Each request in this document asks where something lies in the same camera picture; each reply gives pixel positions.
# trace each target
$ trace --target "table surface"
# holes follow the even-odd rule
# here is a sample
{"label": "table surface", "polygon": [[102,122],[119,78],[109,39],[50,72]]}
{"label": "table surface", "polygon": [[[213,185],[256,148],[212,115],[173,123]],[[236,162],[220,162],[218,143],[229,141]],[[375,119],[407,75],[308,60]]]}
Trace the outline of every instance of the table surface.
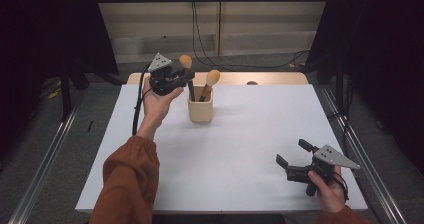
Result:
{"label": "table surface", "polygon": [[[278,153],[291,165],[310,164],[311,156],[297,145],[300,138],[316,146],[329,144],[340,150],[306,77],[301,73],[221,74],[222,78],[214,86],[214,117],[210,123],[196,124],[188,119],[188,91],[185,88],[173,101],[158,130],[155,141],[159,143],[161,181],[155,212],[317,210],[316,198],[305,194],[306,185],[287,181],[284,170],[275,162]],[[196,73],[194,84],[204,85],[206,75]],[[130,85],[121,89],[77,204],[79,211],[91,212],[101,190],[104,160],[130,135],[127,130],[131,130],[130,113],[134,110],[128,100],[137,92],[137,85],[131,84],[138,83],[140,74],[132,78],[128,82]],[[249,81],[259,85],[243,85]],[[349,205],[354,209],[366,209],[352,173],[345,171],[344,177],[352,195]]]}

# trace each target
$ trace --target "gray mount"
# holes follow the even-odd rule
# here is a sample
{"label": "gray mount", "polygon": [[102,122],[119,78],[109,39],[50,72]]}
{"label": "gray mount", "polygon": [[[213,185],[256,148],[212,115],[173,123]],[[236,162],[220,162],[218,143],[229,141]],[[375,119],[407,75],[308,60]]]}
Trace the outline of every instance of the gray mount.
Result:
{"label": "gray mount", "polygon": [[321,147],[314,153],[314,157],[330,165],[343,166],[355,170],[359,170],[361,168],[360,165],[351,161],[349,158],[345,157],[329,145]]}
{"label": "gray mount", "polygon": [[161,69],[165,66],[168,66],[172,63],[172,61],[164,56],[162,56],[159,52],[156,54],[155,58],[153,58],[152,63],[150,64],[150,67],[148,69],[149,72],[156,71],[158,69]]}

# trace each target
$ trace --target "beige cup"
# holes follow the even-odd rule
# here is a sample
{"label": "beige cup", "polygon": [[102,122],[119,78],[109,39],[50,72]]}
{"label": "beige cup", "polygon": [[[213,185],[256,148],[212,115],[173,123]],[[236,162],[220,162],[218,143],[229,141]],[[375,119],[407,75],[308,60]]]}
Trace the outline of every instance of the beige cup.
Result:
{"label": "beige cup", "polygon": [[208,95],[204,102],[199,102],[199,98],[202,95],[203,86],[194,86],[194,95],[196,101],[190,99],[190,93],[188,94],[188,114],[192,122],[210,122],[213,116],[213,90]]}

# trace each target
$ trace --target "white wall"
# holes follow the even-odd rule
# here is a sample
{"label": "white wall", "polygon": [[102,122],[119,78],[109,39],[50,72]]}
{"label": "white wall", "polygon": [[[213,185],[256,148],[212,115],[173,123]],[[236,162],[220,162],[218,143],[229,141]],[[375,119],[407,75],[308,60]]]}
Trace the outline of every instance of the white wall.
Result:
{"label": "white wall", "polygon": [[[193,52],[191,3],[99,6],[118,62],[150,59],[157,52],[170,58]],[[324,3],[316,2],[196,3],[202,43],[210,56],[310,49],[323,8]],[[195,45],[201,50],[197,37]]]}

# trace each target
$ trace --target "cable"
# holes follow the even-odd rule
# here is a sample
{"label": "cable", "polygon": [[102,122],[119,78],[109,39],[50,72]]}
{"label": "cable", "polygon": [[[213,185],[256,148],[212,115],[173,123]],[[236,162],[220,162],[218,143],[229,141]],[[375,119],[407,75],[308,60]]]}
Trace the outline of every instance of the cable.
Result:
{"label": "cable", "polygon": [[[218,67],[221,67],[221,68],[226,69],[226,70],[228,70],[228,71],[232,71],[232,72],[234,72],[234,70],[232,70],[232,69],[230,69],[230,68],[227,68],[227,67],[224,67],[224,66],[222,66],[222,65],[218,65],[218,64],[214,63],[214,62],[213,62],[213,61],[212,61],[212,60],[211,60],[211,59],[210,59],[210,58],[206,55],[205,49],[204,49],[204,47],[203,47],[202,38],[200,37],[200,29],[199,29],[199,24],[198,24],[198,22],[197,22],[197,10],[196,10],[196,3],[195,3],[195,2],[192,2],[192,4],[191,4],[191,8],[192,8],[192,12],[193,12],[193,52],[194,52],[194,55],[196,56],[196,59],[197,59],[200,63],[202,63],[203,65],[206,65],[206,66],[218,66]],[[205,57],[208,59],[208,61],[209,61],[211,64],[203,62],[203,61],[202,61],[202,60],[200,60],[200,58],[197,56],[196,48],[195,48],[195,45],[194,45],[194,36],[195,36],[195,33],[196,33],[196,29],[197,29],[197,37],[198,37],[198,39],[199,39],[200,46],[201,46],[202,51],[203,51],[203,55],[205,55]]]}
{"label": "cable", "polygon": [[[216,66],[216,67],[221,67],[221,68],[223,68],[223,69],[226,69],[226,70],[228,70],[228,71],[232,71],[232,72],[234,72],[235,70],[233,70],[233,69],[230,69],[230,68],[228,68],[228,67],[252,67],[252,68],[255,68],[255,67],[259,67],[259,68],[266,68],[266,69],[271,69],[271,68],[278,68],[278,67],[284,67],[284,66],[287,66],[287,65],[289,65],[289,64],[291,64],[291,63],[293,63],[296,59],[298,59],[299,57],[301,57],[303,54],[305,54],[305,53],[308,53],[309,52],[309,50],[303,50],[303,51],[298,51],[298,52],[296,52],[296,53],[294,53],[293,54],[293,58],[290,60],[290,61],[288,61],[288,62],[286,62],[286,63],[283,63],[283,64],[280,64],[280,65],[276,65],[276,66],[256,66],[256,65],[230,65],[230,64],[224,64],[224,65],[222,65],[222,64],[216,64],[215,62],[213,62],[207,55],[206,55],[206,52],[205,52],[205,49],[204,49],[204,47],[203,47],[203,42],[202,42],[202,39],[201,39],[201,37],[200,37],[200,29],[199,29],[199,24],[198,24],[198,21],[197,21],[197,9],[196,9],[196,3],[195,2],[192,2],[192,12],[193,12],[193,36],[192,36],[192,45],[193,45],[193,52],[194,52],[194,55],[196,56],[196,59],[200,62],[200,63],[202,63],[203,65],[206,65],[206,66]],[[200,42],[200,46],[201,46],[201,49],[202,49],[202,52],[203,52],[203,55],[206,57],[206,59],[210,62],[210,64],[209,63],[205,63],[205,62],[203,62],[202,60],[200,60],[200,58],[197,56],[197,53],[196,53],[196,48],[195,48],[195,45],[194,45],[194,36],[195,36],[195,34],[196,34],[196,30],[197,30],[197,36],[198,36],[198,39],[199,39],[199,42]]]}
{"label": "cable", "polygon": [[[338,176],[342,181],[337,180],[337,178],[334,177],[334,174],[336,176]],[[345,201],[349,200],[349,196],[348,196],[348,194],[349,194],[349,188],[347,186],[347,183],[346,183],[345,179],[340,174],[334,172],[333,173],[333,181],[335,183],[339,184],[339,186],[343,189],[343,194],[344,194]]]}
{"label": "cable", "polygon": [[331,57],[332,56],[330,54],[325,54],[319,59],[314,60],[312,63],[305,65],[302,69],[299,70],[299,72],[308,73],[308,72],[315,71],[318,68],[318,66],[322,65],[323,63],[328,63],[329,61],[331,61]]}
{"label": "cable", "polygon": [[349,83],[348,83],[347,88],[346,88],[346,97],[345,97],[345,101],[344,101],[344,110],[345,110],[346,121],[345,121],[345,124],[343,126],[343,148],[344,148],[344,151],[345,151],[345,155],[348,158],[349,158],[349,153],[347,151],[346,135],[347,135],[347,128],[350,124],[350,122],[349,122],[349,111],[350,111],[350,106],[352,105],[352,102],[353,102],[353,87],[352,87],[352,81],[349,80]]}
{"label": "cable", "polygon": [[143,95],[141,94],[141,91],[143,90],[144,74],[146,73],[146,71],[149,67],[150,67],[150,64],[146,65],[146,67],[144,68],[143,72],[141,73],[140,81],[139,81],[139,84],[138,84],[137,104],[134,107],[135,111],[134,111],[133,128],[132,128],[133,136],[137,133],[138,116],[140,115],[140,109],[141,109],[141,104],[143,103],[144,95],[146,95],[146,93],[151,90],[151,88],[150,88]]}

